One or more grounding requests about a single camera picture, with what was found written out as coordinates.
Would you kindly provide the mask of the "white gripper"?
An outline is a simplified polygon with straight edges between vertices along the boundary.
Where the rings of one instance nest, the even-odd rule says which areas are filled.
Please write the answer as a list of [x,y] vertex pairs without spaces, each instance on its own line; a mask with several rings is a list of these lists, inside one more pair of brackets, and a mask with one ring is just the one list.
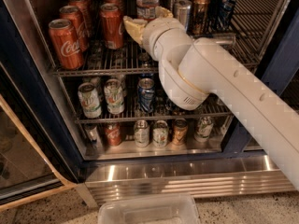
[[184,26],[173,17],[165,7],[157,6],[155,16],[158,19],[147,22],[124,16],[123,23],[128,35],[151,56],[160,61],[162,54],[180,45],[190,45],[192,39],[186,34]]

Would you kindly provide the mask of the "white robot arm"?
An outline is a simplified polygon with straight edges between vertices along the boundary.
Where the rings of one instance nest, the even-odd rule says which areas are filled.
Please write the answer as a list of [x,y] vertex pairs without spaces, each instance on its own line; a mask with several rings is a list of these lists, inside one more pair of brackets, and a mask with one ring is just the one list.
[[170,12],[153,21],[123,18],[129,36],[158,63],[170,100],[194,110],[216,94],[299,189],[299,115],[211,38],[190,38]]

